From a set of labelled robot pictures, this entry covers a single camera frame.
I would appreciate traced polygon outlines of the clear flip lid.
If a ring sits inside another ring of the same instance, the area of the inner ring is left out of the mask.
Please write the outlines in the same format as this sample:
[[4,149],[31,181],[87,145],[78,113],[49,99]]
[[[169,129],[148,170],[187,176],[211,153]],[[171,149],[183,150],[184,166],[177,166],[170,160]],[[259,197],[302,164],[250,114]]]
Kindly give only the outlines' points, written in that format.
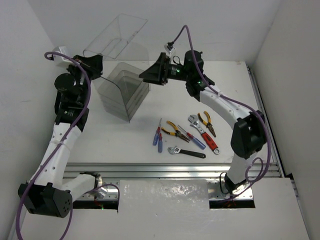
[[148,49],[137,39],[147,22],[144,18],[119,14],[83,50],[83,56],[100,55],[104,61],[148,61]]

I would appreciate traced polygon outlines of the black handled adjustable wrench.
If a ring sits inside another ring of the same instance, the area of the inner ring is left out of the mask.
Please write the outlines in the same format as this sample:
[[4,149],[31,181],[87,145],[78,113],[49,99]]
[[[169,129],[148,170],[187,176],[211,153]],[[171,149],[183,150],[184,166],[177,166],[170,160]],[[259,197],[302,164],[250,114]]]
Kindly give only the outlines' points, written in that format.
[[167,150],[171,155],[184,154],[187,156],[192,156],[200,159],[205,159],[207,157],[204,153],[181,149],[177,146],[168,147]]

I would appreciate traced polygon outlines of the blue screwdriver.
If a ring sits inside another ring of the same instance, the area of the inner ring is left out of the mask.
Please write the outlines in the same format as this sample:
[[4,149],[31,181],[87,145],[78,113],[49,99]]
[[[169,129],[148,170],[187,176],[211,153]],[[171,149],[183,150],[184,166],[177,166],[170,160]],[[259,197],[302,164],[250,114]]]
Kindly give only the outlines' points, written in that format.
[[201,150],[204,150],[206,146],[196,137],[194,137],[191,133],[184,130],[180,125],[177,125],[178,129],[181,130],[184,134],[188,136],[188,138],[197,145]]
[[156,146],[158,144],[160,131],[161,131],[161,122],[162,122],[162,118],[159,120],[158,127],[156,129],[156,132],[155,132],[155,135],[154,135],[154,138],[153,138],[153,142],[152,142],[153,146]]
[[163,152],[163,137],[162,134],[159,133],[158,134],[158,153],[162,153]]

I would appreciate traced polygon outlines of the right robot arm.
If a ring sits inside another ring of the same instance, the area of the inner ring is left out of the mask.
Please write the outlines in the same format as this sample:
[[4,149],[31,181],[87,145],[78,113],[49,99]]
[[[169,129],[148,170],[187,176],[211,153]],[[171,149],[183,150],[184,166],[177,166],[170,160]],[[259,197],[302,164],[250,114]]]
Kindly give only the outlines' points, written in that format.
[[139,77],[145,83],[160,86],[167,84],[169,79],[185,82],[188,94],[214,110],[232,130],[230,145],[234,155],[224,177],[227,192],[232,194],[250,182],[250,165],[257,161],[257,153],[269,141],[264,115],[220,93],[216,84],[204,74],[201,52],[187,51],[183,63],[172,63],[170,57],[162,52],[156,62]]

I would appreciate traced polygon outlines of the clear plastic drawer organizer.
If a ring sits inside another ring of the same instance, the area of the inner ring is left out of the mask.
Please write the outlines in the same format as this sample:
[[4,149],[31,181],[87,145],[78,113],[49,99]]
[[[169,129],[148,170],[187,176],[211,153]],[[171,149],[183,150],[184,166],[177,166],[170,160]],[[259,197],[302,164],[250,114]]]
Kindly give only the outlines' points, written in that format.
[[149,68],[149,52],[141,44],[131,42],[112,59],[103,59],[102,76],[94,86],[104,110],[129,123],[150,91],[139,75]]

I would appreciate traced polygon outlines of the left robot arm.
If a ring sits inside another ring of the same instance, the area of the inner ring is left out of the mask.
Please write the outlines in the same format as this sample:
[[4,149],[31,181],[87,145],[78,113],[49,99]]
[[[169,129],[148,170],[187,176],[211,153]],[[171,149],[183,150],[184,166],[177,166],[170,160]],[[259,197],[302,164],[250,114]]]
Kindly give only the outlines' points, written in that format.
[[85,171],[63,183],[72,148],[87,123],[91,82],[102,75],[103,57],[75,55],[66,70],[54,81],[56,118],[45,155],[30,181],[18,189],[22,204],[34,215],[66,217],[73,202],[97,188],[101,179],[100,174]]

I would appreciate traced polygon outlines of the red handled adjustable wrench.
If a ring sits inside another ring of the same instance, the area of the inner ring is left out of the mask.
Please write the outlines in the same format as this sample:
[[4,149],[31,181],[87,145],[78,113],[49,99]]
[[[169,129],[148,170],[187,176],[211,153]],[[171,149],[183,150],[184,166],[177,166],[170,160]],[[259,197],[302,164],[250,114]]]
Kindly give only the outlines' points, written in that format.
[[200,126],[200,121],[197,115],[191,114],[188,117],[188,121],[190,122],[190,126],[195,128],[200,135],[202,136],[203,140],[207,144],[207,146],[213,151],[215,155],[220,154],[220,149],[215,143],[215,141],[212,139],[212,137]]

